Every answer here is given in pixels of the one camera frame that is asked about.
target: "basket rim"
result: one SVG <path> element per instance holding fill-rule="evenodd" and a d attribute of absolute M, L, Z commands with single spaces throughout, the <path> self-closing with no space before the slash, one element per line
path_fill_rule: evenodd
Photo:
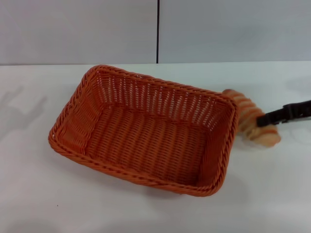
<path fill-rule="evenodd" d="M 227 130 L 227 133 L 225 134 L 223 148 L 218 158 L 218 167 L 219 167 L 219 170 L 221 171 L 217 172 L 217 174 L 215 175 L 213 179 L 213 182 L 210 185 L 193 186 L 193 185 L 179 184 L 179 183 L 175 183 L 171 181 L 161 180 L 157 177 L 152 177 L 148 175 L 148 173 L 146 174 L 139 173 L 139 172 L 131 171 L 131 169 L 128 169 L 128 168 L 125 169 L 120 166 L 115 166 L 111 163 L 99 162 L 97 160 L 94 160 L 94 159 L 91 159 L 85 156 L 82 153 L 78 153 L 76 151 L 73 151 L 67 148 L 65 145 L 61 144 L 57 140 L 57 138 L 54 135 L 56 135 L 56 132 L 59 131 L 62 128 L 62 125 L 66 123 L 66 119 L 68 118 L 70 113 L 73 111 L 74 106 L 79 102 L 79 98 L 83 96 L 83 90 L 84 90 L 85 85 L 87 85 L 87 83 L 89 83 L 90 81 L 94 80 L 94 77 L 96 77 L 96 73 L 102 70 L 107 71 L 111 73 L 112 75 L 122 74 L 126 76 L 127 78 L 132 78 L 132 79 L 145 82 L 145 83 L 153 83 L 158 86 L 166 85 L 168 88 L 179 89 L 181 91 L 193 93 L 195 95 L 211 96 L 211 97 L 214 97 L 217 101 L 220 101 L 231 108 L 229 127 Z M 54 126 L 50 130 L 48 140 L 53 150 L 55 150 L 57 153 L 82 165 L 88 166 L 88 164 L 93 164 L 94 166 L 92 166 L 91 168 L 94 170 L 102 171 L 102 169 L 104 169 L 106 174 L 112 175 L 112 176 L 115 176 L 115 177 L 118 177 L 124 180 L 127 180 L 126 177 L 131 177 L 131 178 L 135 177 L 137 182 L 134 182 L 132 180 L 130 180 L 130 182 L 136 183 L 136 184 L 141 184 L 140 180 L 141 181 L 147 180 L 148 182 L 152 183 L 148 185 L 151 187 L 166 189 L 170 191 L 176 190 L 176 192 L 178 193 L 184 193 L 184 194 L 189 194 L 189 195 L 198 196 L 198 197 L 205 197 L 205 196 L 210 196 L 214 194 L 222 186 L 222 183 L 223 183 L 222 181 L 225 178 L 225 174 L 226 174 L 226 167 L 229 162 L 228 161 L 229 152 L 231 150 L 231 146 L 232 146 L 235 134 L 237 132 L 236 130 L 237 125 L 238 125 L 238 107 L 235 104 L 234 100 L 232 100 L 230 97 L 227 97 L 226 95 L 222 93 L 208 91 L 208 90 L 192 87 L 189 85 L 174 83 L 170 81 L 164 81 L 162 79 L 154 78 L 149 75 L 129 72 L 129 71 L 126 71 L 120 68 L 113 67 L 113 66 L 97 65 L 89 69 L 88 72 L 83 76 L 80 84 L 76 88 L 76 91 L 70 98 L 69 102 L 65 105 L 61 114 L 57 118 Z"/>

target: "white wall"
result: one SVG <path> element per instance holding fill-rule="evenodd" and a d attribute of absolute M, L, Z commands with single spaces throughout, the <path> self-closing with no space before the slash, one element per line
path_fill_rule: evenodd
<path fill-rule="evenodd" d="M 310 0 L 162 0 L 161 63 L 311 60 Z"/>
<path fill-rule="evenodd" d="M 156 62 L 156 0 L 0 0 L 0 64 Z"/>

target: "table surface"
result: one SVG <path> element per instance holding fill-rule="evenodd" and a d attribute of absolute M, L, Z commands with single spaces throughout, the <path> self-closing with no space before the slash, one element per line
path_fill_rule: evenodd
<path fill-rule="evenodd" d="M 311 99 L 311 62 L 116 66 L 233 88 L 266 112 Z M 90 67 L 0 67 L 1 233 L 311 232 L 311 121 L 279 125 L 272 149 L 237 137 L 225 183 L 207 198 L 135 185 L 55 153 L 49 130 Z"/>

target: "woven basket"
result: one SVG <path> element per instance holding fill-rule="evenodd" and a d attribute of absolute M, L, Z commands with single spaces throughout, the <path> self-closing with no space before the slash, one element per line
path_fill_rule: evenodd
<path fill-rule="evenodd" d="M 108 175 L 204 197 L 225 179 L 237 126 L 237 106 L 221 93 L 101 65 L 84 75 L 49 143 Z"/>

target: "black tongs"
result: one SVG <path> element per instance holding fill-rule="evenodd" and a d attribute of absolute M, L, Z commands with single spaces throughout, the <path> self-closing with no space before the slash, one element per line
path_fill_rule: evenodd
<path fill-rule="evenodd" d="M 264 127 L 298 120 L 311 120 L 311 100 L 286 104 L 282 109 L 266 113 L 257 118 L 257 125 Z"/>

